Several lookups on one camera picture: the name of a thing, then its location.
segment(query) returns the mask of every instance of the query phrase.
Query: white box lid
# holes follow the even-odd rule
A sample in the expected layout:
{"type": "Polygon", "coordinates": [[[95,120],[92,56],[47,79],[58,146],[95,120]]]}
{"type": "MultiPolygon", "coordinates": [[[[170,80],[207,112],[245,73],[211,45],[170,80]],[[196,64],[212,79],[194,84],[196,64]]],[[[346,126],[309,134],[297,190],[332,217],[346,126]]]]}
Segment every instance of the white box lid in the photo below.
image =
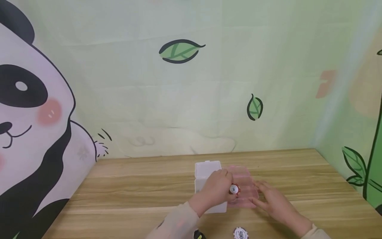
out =
{"type": "Polygon", "coordinates": [[[220,161],[205,161],[195,164],[195,178],[208,178],[214,171],[222,169],[220,161]]]}

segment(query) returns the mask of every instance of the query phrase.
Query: clear plastic container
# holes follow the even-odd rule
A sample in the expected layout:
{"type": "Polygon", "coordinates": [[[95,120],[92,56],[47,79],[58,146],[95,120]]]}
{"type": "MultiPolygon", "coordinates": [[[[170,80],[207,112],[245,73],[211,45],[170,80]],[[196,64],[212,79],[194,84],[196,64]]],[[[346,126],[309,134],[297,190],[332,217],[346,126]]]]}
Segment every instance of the clear plastic container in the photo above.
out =
{"type": "MultiPolygon", "coordinates": [[[[220,161],[205,161],[195,164],[195,193],[199,192],[204,184],[206,183],[208,177],[219,169],[222,169],[220,161]]],[[[206,213],[225,213],[227,212],[227,203],[222,203],[220,205],[210,208],[206,213]]]]}
{"type": "Polygon", "coordinates": [[[224,167],[228,172],[233,175],[233,183],[238,184],[240,187],[239,197],[232,202],[228,202],[229,208],[255,208],[249,201],[249,198],[259,198],[259,193],[256,187],[253,185],[253,179],[248,169],[244,166],[229,166],[224,167]]]}

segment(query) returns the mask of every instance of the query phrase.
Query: wooden tabletop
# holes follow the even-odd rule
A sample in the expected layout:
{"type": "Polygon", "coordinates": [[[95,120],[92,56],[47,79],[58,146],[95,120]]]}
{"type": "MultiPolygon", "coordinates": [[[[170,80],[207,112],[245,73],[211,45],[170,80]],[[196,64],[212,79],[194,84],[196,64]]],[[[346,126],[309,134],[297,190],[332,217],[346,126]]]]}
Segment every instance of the wooden tabletop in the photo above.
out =
{"type": "MultiPolygon", "coordinates": [[[[144,238],[194,193],[194,164],[246,166],[278,188],[333,239],[382,239],[382,217],[314,149],[99,160],[45,239],[144,238]]],[[[204,215],[207,239],[295,238],[258,209],[204,215]]]]}

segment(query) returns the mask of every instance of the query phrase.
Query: white poker chip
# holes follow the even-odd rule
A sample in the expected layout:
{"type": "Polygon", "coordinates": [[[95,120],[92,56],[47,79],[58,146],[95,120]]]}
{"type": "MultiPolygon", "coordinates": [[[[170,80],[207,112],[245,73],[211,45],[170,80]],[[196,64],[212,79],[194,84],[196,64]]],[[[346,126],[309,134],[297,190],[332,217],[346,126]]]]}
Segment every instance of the white poker chip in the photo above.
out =
{"type": "Polygon", "coordinates": [[[244,228],[236,228],[233,232],[235,239],[248,239],[248,232],[244,228]]]}
{"type": "Polygon", "coordinates": [[[230,187],[230,192],[231,192],[232,194],[236,194],[236,193],[238,193],[238,192],[239,192],[239,188],[238,188],[238,186],[232,184],[231,187],[230,187]]]}

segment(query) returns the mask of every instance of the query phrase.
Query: panda eye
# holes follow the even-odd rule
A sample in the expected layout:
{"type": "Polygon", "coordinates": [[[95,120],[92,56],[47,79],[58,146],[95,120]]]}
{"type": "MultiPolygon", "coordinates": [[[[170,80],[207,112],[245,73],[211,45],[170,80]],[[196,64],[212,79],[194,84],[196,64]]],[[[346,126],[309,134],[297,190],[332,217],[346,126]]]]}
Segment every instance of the panda eye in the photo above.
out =
{"type": "Polygon", "coordinates": [[[32,72],[15,65],[0,65],[0,103],[19,108],[43,105],[48,98],[44,83],[32,72]]]}

